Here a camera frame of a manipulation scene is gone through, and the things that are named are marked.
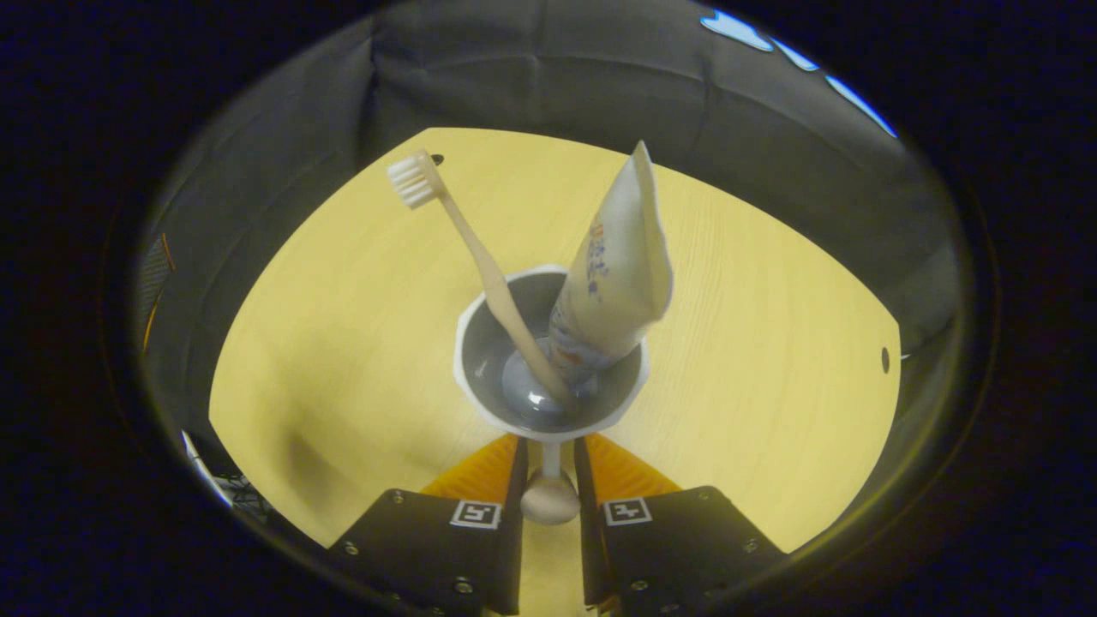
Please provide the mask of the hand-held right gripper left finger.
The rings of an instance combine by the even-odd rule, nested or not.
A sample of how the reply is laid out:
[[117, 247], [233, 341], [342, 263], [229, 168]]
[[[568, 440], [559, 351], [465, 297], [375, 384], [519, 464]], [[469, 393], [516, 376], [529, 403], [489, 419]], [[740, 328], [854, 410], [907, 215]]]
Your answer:
[[427, 487], [385, 491], [328, 556], [403, 614], [517, 614], [528, 472], [525, 439], [494, 439]]

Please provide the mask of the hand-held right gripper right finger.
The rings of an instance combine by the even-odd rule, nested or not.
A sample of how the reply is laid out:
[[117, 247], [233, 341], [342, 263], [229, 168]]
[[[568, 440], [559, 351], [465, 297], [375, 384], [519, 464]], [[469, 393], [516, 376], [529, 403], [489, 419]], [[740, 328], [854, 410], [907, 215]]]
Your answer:
[[584, 601], [599, 616], [723, 616], [785, 553], [720, 489], [679, 487], [602, 434], [573, 446]]

